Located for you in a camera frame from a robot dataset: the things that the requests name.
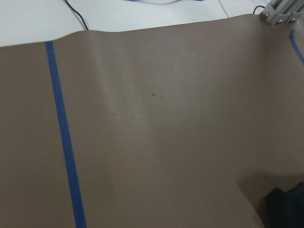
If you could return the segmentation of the black graphic t-shirt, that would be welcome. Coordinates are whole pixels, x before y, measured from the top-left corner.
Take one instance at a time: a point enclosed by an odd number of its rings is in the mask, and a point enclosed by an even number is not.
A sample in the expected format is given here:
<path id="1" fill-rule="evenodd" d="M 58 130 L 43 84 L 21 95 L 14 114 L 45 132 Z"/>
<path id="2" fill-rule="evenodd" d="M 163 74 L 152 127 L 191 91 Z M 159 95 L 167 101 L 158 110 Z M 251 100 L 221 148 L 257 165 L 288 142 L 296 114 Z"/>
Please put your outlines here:
<path id="1" fill-rule="evenodd" d="M 273 189 L 265 198 L 266 210 L 272 228 L 302 228 L 304 226 L 304 184 L 284 192 Z"/>

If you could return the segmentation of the aluminium frame post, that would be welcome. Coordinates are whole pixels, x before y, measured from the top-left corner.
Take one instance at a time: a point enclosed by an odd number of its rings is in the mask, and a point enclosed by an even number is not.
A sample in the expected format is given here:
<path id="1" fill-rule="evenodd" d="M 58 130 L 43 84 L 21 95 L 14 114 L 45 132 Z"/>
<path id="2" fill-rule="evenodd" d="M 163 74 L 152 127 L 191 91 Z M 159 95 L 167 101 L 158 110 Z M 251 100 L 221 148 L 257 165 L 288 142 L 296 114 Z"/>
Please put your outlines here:
<path id="1" fill-rule="evenodd" d="M 261 12 L 270 25 L 295 23 L 304 14 L 304 0 L 271 0 Z"/>

